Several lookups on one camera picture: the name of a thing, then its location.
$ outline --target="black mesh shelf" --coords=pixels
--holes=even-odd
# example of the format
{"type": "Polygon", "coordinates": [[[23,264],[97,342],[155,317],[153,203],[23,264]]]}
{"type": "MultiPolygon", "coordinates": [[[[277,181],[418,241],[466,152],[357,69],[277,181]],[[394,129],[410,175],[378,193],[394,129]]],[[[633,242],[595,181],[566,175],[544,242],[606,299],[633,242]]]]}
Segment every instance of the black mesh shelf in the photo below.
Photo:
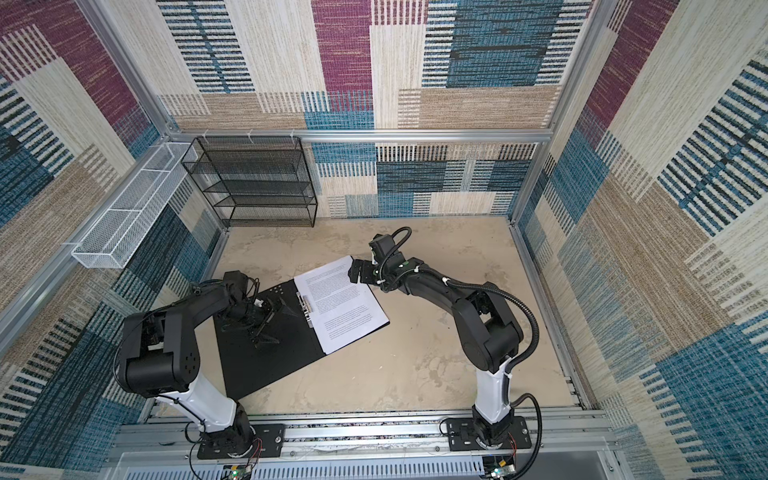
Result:
{"type": "Polygon", "coordinates": [[[198,137],[182,162],[228,227],[314,227],[317,197],[301,140],[198,137]]]}

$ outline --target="paper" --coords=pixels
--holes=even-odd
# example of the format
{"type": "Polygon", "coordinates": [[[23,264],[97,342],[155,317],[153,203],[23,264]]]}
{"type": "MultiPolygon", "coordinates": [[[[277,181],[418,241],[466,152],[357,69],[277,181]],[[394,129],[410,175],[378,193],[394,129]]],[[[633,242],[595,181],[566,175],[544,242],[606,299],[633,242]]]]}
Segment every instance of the paper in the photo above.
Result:
{"type": "Polygon", "coordinates": [[[309,304],[310,321],[326,355],[389,321],[371,289],[349,281],[351,266],[352,257],[343,257],[293,279],[309,304]]]}

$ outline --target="clipboard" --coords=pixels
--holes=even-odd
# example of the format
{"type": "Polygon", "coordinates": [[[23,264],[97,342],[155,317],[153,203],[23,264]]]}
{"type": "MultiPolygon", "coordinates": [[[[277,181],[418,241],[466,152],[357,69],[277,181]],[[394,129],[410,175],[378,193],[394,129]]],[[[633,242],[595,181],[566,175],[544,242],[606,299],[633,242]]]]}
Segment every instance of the clipboard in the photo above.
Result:
{"type": "Polygon", "coordinates": [[[242,399],[326,356],[309,321],[309,311],[302,306],[297,294],[296,283],[291,279],[257,295],[259,299],[278,295],[286,304],[263,330],[263,333],[277,338],[280,343],[254,346],[242,332],[222,332],[223,320],[214,317],[224,388],[228,397],[242,399]]]}

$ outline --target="open folder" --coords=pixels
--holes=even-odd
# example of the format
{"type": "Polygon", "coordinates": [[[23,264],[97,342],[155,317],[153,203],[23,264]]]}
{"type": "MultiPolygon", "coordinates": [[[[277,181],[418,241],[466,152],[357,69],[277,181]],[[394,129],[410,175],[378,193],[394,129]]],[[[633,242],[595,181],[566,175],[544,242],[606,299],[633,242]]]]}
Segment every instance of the open folder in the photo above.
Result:
{"type": "Polygon", "coordinates": [[[389,324],[370,288],[349,282],[351,265],[352,257],[343,257],[257,295],[285,303],[263,329],[280,343],[254,346],[214,319],[227,396],[242,399],[389,324]]]}

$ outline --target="white mesh basket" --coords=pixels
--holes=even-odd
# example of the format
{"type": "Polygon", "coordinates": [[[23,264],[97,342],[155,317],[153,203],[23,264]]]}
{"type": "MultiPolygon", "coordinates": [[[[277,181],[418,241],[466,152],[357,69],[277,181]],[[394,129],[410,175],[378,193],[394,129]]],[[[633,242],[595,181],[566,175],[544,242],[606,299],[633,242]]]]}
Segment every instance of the white mesh basket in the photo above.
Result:
{"type": "Polygon", "coordinates": [[[170,142],[158,148],[72,256],[86,268],[125,268],[187,174],[180,160],[189,146],[170,142]]]}

